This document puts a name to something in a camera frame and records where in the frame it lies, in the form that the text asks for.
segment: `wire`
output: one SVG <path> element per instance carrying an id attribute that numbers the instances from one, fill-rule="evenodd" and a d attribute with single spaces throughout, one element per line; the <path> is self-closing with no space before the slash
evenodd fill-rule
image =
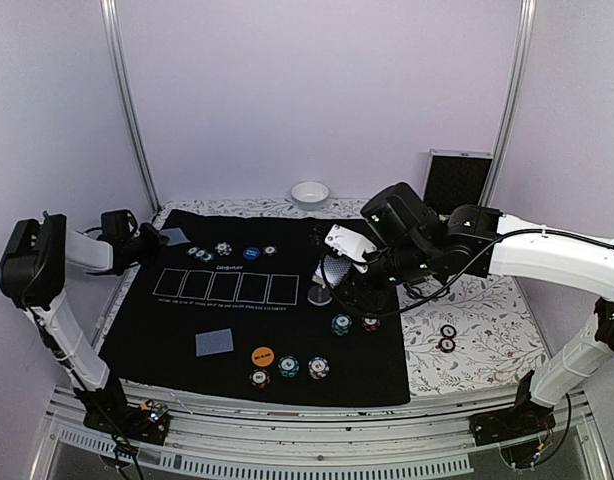
<path id="1" fill-rule="evenodd" d="M 78 384 L 80 385 L 80 388 L 83 389 L 83 392 L 87 392 L 88 391 L 87 387 L 85 386 L 85 383 L 80 378 L 80 376 L 73 369 L 71 369 L 70 372 L 71 372 L 72 376 L 76 379 Z M 122 430 L 118 427 L 118 425 L 116 425 L 114 423 L 114 421 L 109 417 L 109 415 L 107 415 L 107 412 L 105 412 L 103 407 L 100 406 L 98 401 L 93 396 L 91 397 L 91 400 L 92 400 L 93 404 L 96 406 L 96 408 L 98 409 L 98 411 L 100 411 L 102 416 L 105 418 L 107 423 L 109 423 L 111 428 L 116 430 L 116 432 L 117 432 L 116 434 L 112 434 L 111 435 L 111 439 L 116 444 L 116 448 L 114 449 L 114 456 L 116 457 L 116 461 L 117 462 L 120 461 L 119 451 L 122 451 L 122 453 L 128 454 L 131 457 L 131 459 L 133 460 L 133 462 L 134 462 L 134 466 L 136 467 L 136 471 L 138 472 L 138 477 L 140 478 L 140 480 L 145 480 L 145 477 L 143 475 L 143 471 L 140 468 L 140 465 L 138 464 L 138 459 L 136 458 L 136 453 L 134 452 L 134 447 L 132 446 L 131 442 L 127 439 L 127 437 L 122 432 Z M 121 446 L 121 443 L 119 442 L 118 438 L 122 439 L 122 441 L 124 442 L 124 445 Z M 120 468 L 116 469 L 116 471 L 118 473 L 120 473 L 120 475 L 125 480 L 130 480 L 130 478 Z"/>
<path id="2" fill-rule="evenodd" d="M 539 460 L 537 463 L 534 464 L 534 466 L 543 465 L 545 462 L 548 462 L 549 460 L 554 458 L 554 455 L 558 453 L 558 451 L 562 448 L 562 446 L 565 443 L 565 439 L 567 438 L 567 434 L 569 433 L 569 427 L 571 427 L 571 410 L 572 410 L 571 398 L 569 397 L 568 393 L 565 394 L 565 399 L 567 400 L 567 425 L 565 426 L 565 431 L 563 432 L 563 436 L 560 437 L 560 441 L 554 447 L 554 449 L 550 452 L 549 456 L 546 455 L 542 457 L 541 460 Z"/>
<path id="3" fill-rule="evenodd" d="M 348 255 L 342 255 L 342 257 L 343 257 L 343 258 L 345 258 L 345 259 L 347 259 L 347 260 L 349 260 L 349 261 L 350 261 L 351 263 L 353 263 L 354 265 L 358 265 L 358 266 L 361 266 L 361 267 L 365 267 L 365 266 L 368 266 L 368 265 L 373 265 L 373 264 L 375 264 L 375 263 L 378 263 L 378 262 L 380 261 L 380 259 L 381 259 L 382 257 L 384 257 L 384 256 L 385 256 L 385 254 L 386 254 L 387 252 L 390 252 L 391 250 L 392 250 L 392 248 L 391 248 L 391 247 L 383 248 L 382 250 L 379 250 L 379 251 L 378 251 L 378 256 L 377 256 L 377 257 L 372 258 L 371 260 L 367 260 L 367 261 L 365 261 L 365 262 L 359 262 L 358 260 L 354 260 L 353 258 L 351 258 L 351 257 L 350 257 L 350 256 L 348 256 Z"/>
<path id="4" fill-rule="evenodd" d="M 91 228 L 88 228 L 87 230 L 85 230 L 83 232 L 83 235 L 87 235 L 87 234 L 89 234 L 91 232 L 97 232 L 97 231 L 102 230 L 102 229 L 103 229 L 103 227 L 91 227 Z"/>
<path id="5" fill-rule="evenodd" d="M 535 233 L 540 233 L 540 234 L 549 234 L 549 235 L 555 235 L 555 236 L 560 236 L 560 237 L 567 237 L 567 238 L 571 238 L 573 240 L 579 240 L 581 242 L 585 242 L 585 243 L 590 243 L 592 245 L 596 245 L 598 247 L 602 247 L 602 248 L 607 248 L 610 250 L 614 250 L 614 245 L 612 245 L 611 243 L 605 243 L 605 242 L 601 242 L 600 240 L 596 240 L 593 238 L 589 238 L 589 237 L 585 237 L 583 235 L 578 235 L 577 233 L 571 233 L 571 232 L 565 232 L 565 231 L 561 231 L 561 230 L 552 230 L 552 229 L 542 229 L 542 228 L 526 228 L 523 230 L 515 230 L 513 232 L 508 232 L 505 233 L 504 235 L 501 235 L 500 237 L 492 240 L 490 243 L 488 243 L 485 248 L 483 248 L 480 252 L 478 252 L 478 254 L 472 258 L 469 263 L 467 263 L 467 265 L 465 265 L 458 273 L 456 273 L 456 275 L 453 276 L 453 278 L 451 280 L 449 280 L 449 282 L 447 282 L 445 285 L 443 285 L 442 287 L 438 288 L 437 290 L 435 290 L 434 292 L 432 292 L 431 294 L 429 294 L 428 296 L 424 297 L 423 299 L 414 302 L 410 305 L 407 305 L 406 307 L 400 308 L 398 310 L 393 310 L 390 312 L 373 312 L 373 311 L 366 311 L 366 312 L 362 312 L 359 309 L 357 309 L 355 306 L 353 305 L 349 305 L 347 302 L 343 302 L 341 301 L 336 294 L 333 292 L 333 287 L 331 286 L 331 284 L 329 283 L 329 281 L 327 280 L 327 277 L 325 275 L 325 269 L 324 269 L 324 265 L 321 261 L 321 275 L 323 277 L 323 282 L 325 284 L 325 286 L 327 287 L 327 290 L 329 290 L 329 293 L 332 295 L 332 297 L 338 301 L 339 303 L 341 303 L 343 306 L 347 307 L 350 310 L 356 311 L 358 312 L 358 314 L 365 316 L 367 318 L 387 318 L 393 315 L 398 315 L 401 313 L 405 313 L 408 312 L 410 310 L 413 310 L 414 308 L 418 308 L 421 305 L 424 305 L 428 302 L 430 302 L 431 300 L 434 300 L 438 297 L 440 297 L 441 294 L 443 294 L 444 292 L 448 291 L 451 286 L 456 283 L 458 281 L 458 279 L 463 276 L 467 270 L 469 270 L 472 265 L 474 265 L 483 255 L 485 255 L 485 253 L 487 253 L 489 250 L 491 250 L 495 245 L 497 245 L 498 243 L 502 242 L 503 240 L 506 240 L 508 238 L 511 237 L 516 237 L 518 235 L 529 235 L 529 234 L 535 234 Z"/>
<path id="6" fill-rule="evenodd" d="M 544 457 L 542 456 L 542 450 L 545 448 L 547 440 L 553 435 L 551 428 L 549 428 L 548 426 L 547 436 L 545 437 L 545 440 L 541 442 L 536 453 L 534 453 L 531 457 L 528 457 L 521 465 L 517 464 L 517 466 L 514 467 L 515 470 L 519 470 L 519 471 L 530 470 L 532 468 L 544 465 L 546 462 L 554 458 L 554 456 L 558 453 L 558 451 L 565 444 L 565 440 L 567 439 L 567 434 L 569 433 L 569 428 L 571 427 L 571 415 L 572 415 L 571 398 L 569 397 L 568 393 L 565 394 L 565 399 L 567 400 L 567 424 L 565 426 L 565 430 L 563 431 L 563 436 L 560 437 L 558 444 L 554 447 L 554 449 L 551 452 L 549 452 L 549 455 L 545 455 Z"/>
<path id="7" fill-rule="evenodd" d="M 407 296 L 411 298 L 412 300 L 420 300 L 421 298 L 425 298 L 425 294 L 423 293 L 422 289 L 416 287 L 415 285 L 410 285 L 409 283 L 403 283 L 403 286 L 405 287 Z M 442 295 L 438 295 L 436 299 L 446 297 L 450 293 L 451 293 L 451 290 L 447 290 Z"/>
<path id="8" fill-rule="evenodd" d="M 128 220 L 129 224 L 132 226 L 131 232 L 129 232 L 129 236 L 133 237 L 138 231 L 138 220 L 136 219 L 134 214 L 131 213 L 129 210 L 127 212 L 128 212 L 127 217 L 129 218 Z"/>
<path id="9" fill-rule="evenodd" d="M 47 211 L 45 210 L 43 212 L 43 217 L 45 217 L 45 221 L 47 221 L 49 219 L 49 214 L 47 213 Z M 40 316 L 34 312 L 31 308 L 29 308 L 29 306 L 27 305 L 27 294 L 29 293 L 29 289 L 31 288 L 31 286 L 36 283 L 36 281 L 38 280 L 38 278 L 40 278 L 40 274 L 43 273 L 43 270 L 45 270 L 45 267 L 47 266 L 47 263 L 49 262 L 49 255 L 45 255 L 45 258 L 43 258 L 43 263 L 40 265 L 40 267 L 38 268 L 38 271 L 34 274 L 33 277 L 31 277 L 31 280 L 29 280 L 29 283 L 27 284 L 27 286 L 23 289 L 22 293 L 20 294 L 20 304 L 23 307 L 23 309 L 25 311 L 29 311 L 31 312 L 31 316 L 34 318 L 37 326 L 41 326 L 38 323 L 38 320 L 42 320 L 40 318 Z"/>

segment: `black poker mat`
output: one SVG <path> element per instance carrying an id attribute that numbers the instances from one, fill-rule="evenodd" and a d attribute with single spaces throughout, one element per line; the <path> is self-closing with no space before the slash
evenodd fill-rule
<path id="1" fill-rule="evenodd" d="M 317 223 L 333 222 L 172 211 L 163 228 L 181 228 L 192 245 L 213 251 L 215 258 L 203 263 L 187 255 L 190 244 L 182 244 L 166 247 L 152 267 L 141 268 L 100 356 L 120 378 L 206 395 L 310 406 L 407 403 L 399 318 L 382 320 L 375 332 L 366 332 L 360 319 L 353 318 L 349 334 L 339 337 L 331 330 L 331 320 L 343 313 L 342 307 L 335 301 L 324 307 L 308 302 L 311 277 L 322 254 L 310 240 Z M 369 233 L 362 220 L 336 223 Z M 214 247 L 220 242 L 230 244 L 230 255 L 216 254 Z M 249 247 L 262 252 L 269 245 L 277 248 L 271 257 L 243 256 Z M 240 275 L 222 275 L 228 272 Z M 266 289 L 259 285 L 260 279 Z M 396 292 L 392 295 L 389 310 L 397 308 Z M 233 351 L 196 356 L 197 334 L 224 329 L 231 330 Z M 271 383 L 264 389 L 253 387 L 249 380 L 256 368 L 251 354 L 260 346 L 275 354 L 274 363 L 266 368 Z M 278 371 L 277 360 L 285 355 L 300 363 L 294 378 L 284 378 Z M 316 356 L 329 362 L 324 379 L 314 380 L 308 374 L 307 364 Z"/>

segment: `blue poker chip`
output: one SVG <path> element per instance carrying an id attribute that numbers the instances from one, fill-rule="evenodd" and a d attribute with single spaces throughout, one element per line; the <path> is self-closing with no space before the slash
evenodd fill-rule
<path id="1" fill-rule="evenodd" d="M 256 247 L 246 248 L 243 252 L 243 257 L 245 257 L 245 260 L 256 260 L 258 257 L 260 257 L 260 250 L 258 250 Z"/>

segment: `white robotic arm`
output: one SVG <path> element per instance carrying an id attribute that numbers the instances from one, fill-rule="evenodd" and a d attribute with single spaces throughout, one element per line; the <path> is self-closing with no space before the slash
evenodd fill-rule
<path id="1" fill-rule="evenodd" d="M 101 221 L 97 240 L 68 231 L 64 215 L 45 213 L 42 223 L 19 221 L 0 261 L 0 289 L 38 328 L 45 346 L 67 371 L 86 407 L 86 426 L 162 445 L 169 426 L 166 405 L 127 404 L 120 381 L 74 318 L 64 283 L 66 262 L 92 275 L 119 275 L 134 264 L 149 266 L 166 238 L 149 224 L 138 229 L 127 210 L 106 212 Z"/>
<path id="2" fill-rule="evenodd" d="M 346 229 L 334 226 L 322 243 L 330 253 L 349 260 L 348 273 L 334 281 L 323 261 L 314 275 L 352 313 L 375 317 L 395 313 L 382 311 L 380 304 L 384 291 L 394 285 L 429 276 L 445 284 L 405 307 L 413 308 L 436 298 L 463 273 L 535 278 L 601 297 L 580 332 L 521 380 L 513 407 L 472 417 L 477 444 L 553 426 L 553 407 L 614 358 L 614 239 L 556 230 L 477 206 L 459 207 L 441 221 L 402 183 L 376 195 L 361 214 L 375 235 L 373 241 L 364 237 L 359 241 L 358 233 L 347 235 Z M 374 308 L 368 310 L 368 304 Z"/>

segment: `lavender wall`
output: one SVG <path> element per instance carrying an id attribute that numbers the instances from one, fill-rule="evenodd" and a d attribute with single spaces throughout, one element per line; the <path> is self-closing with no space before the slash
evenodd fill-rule
<path id="1" fill-rule="evenodd" d="M 98 2 L 0 2 L 0 255 L 15 222 L 43 209 L 71 227 L 127 207 L 146 219 Z M 112 279 L 70 271 L 86 331 Z M 64 373 L 34 327 L 0 294 L 0 480 L 28 475 L 32 444 Z"/>
<path id="2" fill-rule="evenodd" d="M 538 223 L 614 237 L 614 0 L 538 2 L 494 205 Z M 523 286 L 554 351 L 595 301 L 537 281 Z M 614 360 L 585 390 L 614 471 Z"/>
<path id="3" fill-rule="evenodd" d="M 520 1 L 119 2 L 164 200 L 424 183 L 430 148 L 491 151 Z"/>

